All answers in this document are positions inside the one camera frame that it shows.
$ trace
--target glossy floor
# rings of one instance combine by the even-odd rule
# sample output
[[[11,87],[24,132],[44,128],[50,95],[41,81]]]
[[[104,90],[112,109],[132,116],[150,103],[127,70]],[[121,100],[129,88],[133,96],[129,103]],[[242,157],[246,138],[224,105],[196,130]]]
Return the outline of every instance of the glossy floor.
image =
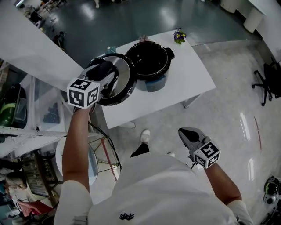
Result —
[[[273,99],[262,107],[262,90],[251,88],[251,84],[257,83],[254,70],[263,71],[263,61],[255,49],[240,48],[200,58],[216,85],[214,90],[203,94],[188,109],[181,104],[173,105],[135,120],[134,129],[113,128],[110,136],[121,162],[139,146],[140,133],[148,128],[151,151],[173,151],[176,158],[190,165],[178,129],[200,128],[222,150],[219,165],[239,187],[257,223],[268,210],[263,203],[264,183],[271,174],[280,175],[281,101]],[[199,176],[204,177],[203,170],[199,170]]]
[[[230,40],[256,40],[241,21],[206,0],[129,0],[120,4],[101,0],[68,0],[54,10],[55,32],[65,31],[65,52],[85,67],[108,46],[122,46],[142,35],[155,35],[182,27],[191,45]]]

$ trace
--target forearm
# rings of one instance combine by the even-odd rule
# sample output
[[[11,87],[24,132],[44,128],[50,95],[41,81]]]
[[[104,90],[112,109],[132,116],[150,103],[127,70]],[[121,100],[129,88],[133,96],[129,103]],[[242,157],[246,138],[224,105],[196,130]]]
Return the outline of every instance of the forearm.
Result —
[[[62,157],[63,180],[74,180],[89,190],[88,177],[88,114],[79,109],[72,116]]]
[[[218,164],[213,164],[211,167],[205,169],[205,172],[215,195],[224,204],[227,205],[234,200],[242,200],[238,187]]]

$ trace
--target green floor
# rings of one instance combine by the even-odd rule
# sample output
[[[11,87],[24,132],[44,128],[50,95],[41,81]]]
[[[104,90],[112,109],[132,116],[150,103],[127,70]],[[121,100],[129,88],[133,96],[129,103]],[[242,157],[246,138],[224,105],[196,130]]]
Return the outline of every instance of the green floor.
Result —
[[[54,10],[55,32],[65,31],[65,51],[82,67],[103,54],[109,45],[119,47],[142,35],[182,27],[191,45],[229,40],[256,40],[242,22],[208,0],[68,0]]]

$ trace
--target black logo on shirt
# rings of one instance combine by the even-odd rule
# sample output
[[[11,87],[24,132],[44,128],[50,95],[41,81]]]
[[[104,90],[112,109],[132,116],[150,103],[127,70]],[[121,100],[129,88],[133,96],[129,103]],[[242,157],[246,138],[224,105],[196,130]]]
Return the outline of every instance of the black logo on shirt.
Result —
[[[126,213],[124,213],[124,214],[120,214],[120,217],[119,217],[119,219],[121,219],[121,220],[131,220],[131,219],[133,219],[133,216],[134,216],[134,214],[132,215],[131,213],[130,213],[130,215],[127,215]]]

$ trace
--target white cube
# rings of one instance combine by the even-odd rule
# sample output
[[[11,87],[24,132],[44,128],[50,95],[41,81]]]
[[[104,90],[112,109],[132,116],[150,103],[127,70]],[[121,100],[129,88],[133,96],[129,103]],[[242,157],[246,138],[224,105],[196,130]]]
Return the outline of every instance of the white cube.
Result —
[[[193,159],[204,168],[212,166],[220,159],[221,151],[210,141],[194,151]]]
[[[73,78],[67,86],[68,104],[87,109],[97,100],[100,84],[89,80]]]

